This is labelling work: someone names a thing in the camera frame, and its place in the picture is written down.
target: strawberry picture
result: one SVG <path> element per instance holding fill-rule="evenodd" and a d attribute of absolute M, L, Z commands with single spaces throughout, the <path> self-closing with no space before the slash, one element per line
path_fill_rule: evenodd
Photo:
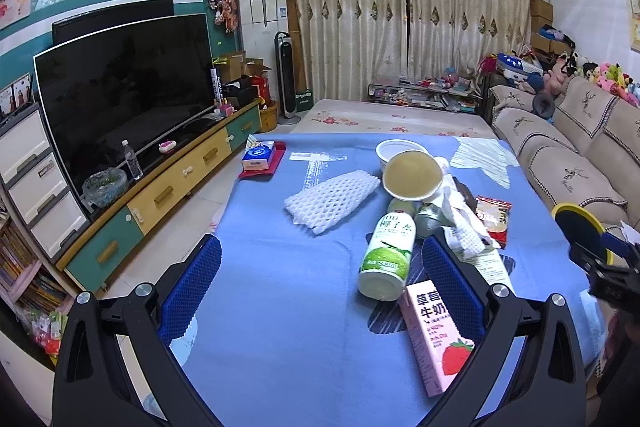
<path fill-rule="evenodd" d="M 466 359 L 469 358 L 473 349 L 473 344 L 465 344 L 462 339 L 449 344 L 442 354 L 442 371 L 444 374 L 447 376 L 457 374 L 462 369 L 462 366 L 465 365 Z"/>

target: screw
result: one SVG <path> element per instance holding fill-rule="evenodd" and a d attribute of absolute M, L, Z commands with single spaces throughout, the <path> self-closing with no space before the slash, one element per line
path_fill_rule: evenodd
<path fill-rule="evenodd" d="M 147 295 L 149 295 L 149 293 L 151 293 L 151 290 L 151 285 L 149 283 L 143 282 L 142 284 L 136 286 L 136 295 L 138 297 L 146 297 Z"/>
<path fill-rule="evenodd" d="M 87 304 L 90 298 L 91 298 L 91 293 L 82 292 L 81 294 L 78 295 L 78 297 L 76 297 L 76 301 L 78 302 L 78 304 Z"/>
<path fill-rule="evenodd" d="M 509 289 L 504 284 L 497 284 L 494 286 L 494 294 L 498 297 L 506 297 L 509 295 Z"/>
<path fill-rule="evenodd" d="M 564 306 L 566 302 L 564 300 L 564 297 L 562 297 L 559 293 L 554 293 L 553 295 L 551 295 L 551 300 L 556 306 Z"/>

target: pink carton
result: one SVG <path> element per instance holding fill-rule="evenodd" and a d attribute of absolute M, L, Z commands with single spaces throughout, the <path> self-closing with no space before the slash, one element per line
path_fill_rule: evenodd
<path fill-rule="evenodd" d="M 427 394 L 444 393 L 465 365 L 474 343 L 460 337 L 431 281 L 407 286 L 400 309 Z"/>

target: red tray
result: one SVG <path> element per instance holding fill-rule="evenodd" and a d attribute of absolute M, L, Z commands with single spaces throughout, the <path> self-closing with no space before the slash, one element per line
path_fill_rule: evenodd
<path fill-rule="evenodd" d="M 275 149 L 273 151 L 273 159 L 271 160 L 271 165 L 269 168 L 264 171 L 242 171 L 238 174 L 238 179 L 244 180 L 245 178 L 251 178 L 253 176 L 273 176 L 275 174 L 278 165 L 284 156 L 285 151 L 287 150 L 287 144 L 281 141 L 277 141 L 275 145 Z"/>

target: tissue box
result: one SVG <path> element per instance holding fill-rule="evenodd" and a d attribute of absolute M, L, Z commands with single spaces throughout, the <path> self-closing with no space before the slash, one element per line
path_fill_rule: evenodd
<path fill-rule="evenodd" d="M 245 171 L 262 171 L 269 168 L 273 158 L 275 142 L 258 142 L 242 157 L 242 169 Z"/>
<path fill-rule="evenodd" d="M 407 286 L 400 310 L 427 394 L 444 393 L 471 355 L 474 343 L 460 337 L 431 281 Z"/>

